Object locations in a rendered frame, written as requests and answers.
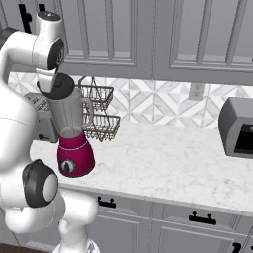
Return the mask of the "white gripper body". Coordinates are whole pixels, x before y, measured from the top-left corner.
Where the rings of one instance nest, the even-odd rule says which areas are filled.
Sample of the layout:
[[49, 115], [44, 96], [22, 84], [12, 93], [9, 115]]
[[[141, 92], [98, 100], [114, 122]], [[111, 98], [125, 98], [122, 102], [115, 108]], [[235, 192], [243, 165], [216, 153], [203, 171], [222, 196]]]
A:
[[40, 90], [46, 93], [50, 93], [53, 87], [53, 83], [56, 77], [58, 69], [52, 70], [36, 69]]

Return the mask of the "blender with magenta base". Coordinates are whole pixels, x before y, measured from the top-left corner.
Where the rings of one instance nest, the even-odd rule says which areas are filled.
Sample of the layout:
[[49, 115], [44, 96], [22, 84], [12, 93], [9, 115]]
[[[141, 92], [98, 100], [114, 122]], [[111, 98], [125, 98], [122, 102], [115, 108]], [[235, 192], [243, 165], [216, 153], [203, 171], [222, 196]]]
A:
[[57, 162], [59, 172], [69, 178], [82, 177], [95, 167], [91, 144], [84, 130], [94, 118], [93, 103], [79, 88], [60, 100], [48, 99], [54, 125], [59, 134]]

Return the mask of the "grey toaster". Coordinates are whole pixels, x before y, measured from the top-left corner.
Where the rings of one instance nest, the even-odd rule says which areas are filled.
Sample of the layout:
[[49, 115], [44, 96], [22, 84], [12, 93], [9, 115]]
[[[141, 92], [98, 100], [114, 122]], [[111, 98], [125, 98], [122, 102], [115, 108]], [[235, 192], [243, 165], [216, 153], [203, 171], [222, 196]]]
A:
[[39, 114], [38, 127], [34, 135], [34, 140], [58, 142], [58, 132], [55, 128], [49, 106], [45, 96], [40, 93], [28, 93], [25, 98], [31, 102]]

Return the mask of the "grey upper cupboard door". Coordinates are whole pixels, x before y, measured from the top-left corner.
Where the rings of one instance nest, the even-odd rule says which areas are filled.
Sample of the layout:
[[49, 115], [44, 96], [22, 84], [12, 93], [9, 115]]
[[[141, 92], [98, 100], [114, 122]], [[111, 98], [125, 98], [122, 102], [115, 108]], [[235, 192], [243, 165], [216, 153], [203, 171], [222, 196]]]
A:
[[8, 27], [15, 28], [24, 32], [24, 27], [19, 11], [19, 5], [24, 4], [28, 13], [32, 15], [30, 22], [31, 33], [35, 32], [36, 15], [37, 15], [37, 1], [36, 0], [0, 0], [0, 6], [4, 11], [4, 16]]
[[154, 0], [52, 0], [63, 19], [70, 75], [152, 77]]
[[153, 78], [253, 85], [253, 0], [157, 0]]

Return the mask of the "grey cupboard door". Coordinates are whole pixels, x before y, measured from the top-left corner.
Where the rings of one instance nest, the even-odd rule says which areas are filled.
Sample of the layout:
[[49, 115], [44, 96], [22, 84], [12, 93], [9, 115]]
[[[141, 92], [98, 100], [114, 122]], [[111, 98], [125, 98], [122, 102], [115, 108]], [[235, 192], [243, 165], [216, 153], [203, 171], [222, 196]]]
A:
[[24, 32], [24, 27], [19, 11], [19, 5], [24, 4], [28, 13], [32, 15], [30, 22], [31, 33], [35, 32], [36, 15], [37, 15], [37, 1], [36, 0], [0, 0], [0, 6], [4, 11], [4, 16], [8, 27], [15, 28]]
[[154, 0], [52, 0], [63, 19], [70, 75], [152, 77]]
[[253, 85], [253, 0], [157, 0], [153, 78]]
[[176, 222], [153, 221], [151, 253], [232, 253], [245, 235]]
[[101, 253], [146, 253], [148, 224], [148, 218], [100, 211], [87, 231]]

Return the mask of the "grey drawer front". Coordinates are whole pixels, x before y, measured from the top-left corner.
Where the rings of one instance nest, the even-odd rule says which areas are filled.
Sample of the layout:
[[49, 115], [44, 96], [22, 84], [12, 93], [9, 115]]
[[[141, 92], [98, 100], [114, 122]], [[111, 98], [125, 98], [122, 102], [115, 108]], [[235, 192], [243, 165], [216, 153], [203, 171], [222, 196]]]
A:
[[98, 197], [101, 197], [105, 202], [108, 202], [110, 199], [114, 199], [114, 202], [117, 205], [116, 208], [111, 209], [99, 206], [102, 211], [111, 211], [140, 217], [149, 217], [151, 202], [101, 193], [91, 193], [91, 196], [94, 197], [97, 202]]
[[[216, 220], [216, 225], [189, 221], [189, 216], [193, 211], [197, 213], [197, 216], [207, 216], [207, 214], [210, 213], [211, 217]], [[163, 205], [162, 218], [166, 221], [184, 223], [192, 226], [200, 226], [216, 230], [224, 230], [244, 235], [249, 234], [251, 228], [253, 227], [253, 217], [250, 216], [234, 214], [231, 212], [202, 210], [169, 204]]]

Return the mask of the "grey lower cupboard door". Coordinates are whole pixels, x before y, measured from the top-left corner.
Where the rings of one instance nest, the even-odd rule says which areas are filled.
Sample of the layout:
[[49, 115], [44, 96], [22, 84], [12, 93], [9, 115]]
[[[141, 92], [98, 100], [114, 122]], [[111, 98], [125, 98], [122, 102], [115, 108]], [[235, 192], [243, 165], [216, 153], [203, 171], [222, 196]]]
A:
[[151, 253], [232, 253], [245, 235], [176, 222], [153, 221]]
[[87, 231], [101, 253], [146, 253], [148, 224], [148, 218], [100, 211]]

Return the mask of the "white wall outlet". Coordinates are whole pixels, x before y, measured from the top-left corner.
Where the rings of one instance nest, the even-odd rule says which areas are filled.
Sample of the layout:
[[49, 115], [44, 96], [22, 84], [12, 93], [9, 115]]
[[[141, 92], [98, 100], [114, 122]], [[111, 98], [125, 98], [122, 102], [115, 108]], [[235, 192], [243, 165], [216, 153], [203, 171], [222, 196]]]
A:
[[200, 101], [204, 96], [205, 84], [204, 83], [191, 83], [189, 99], [193, 101]]

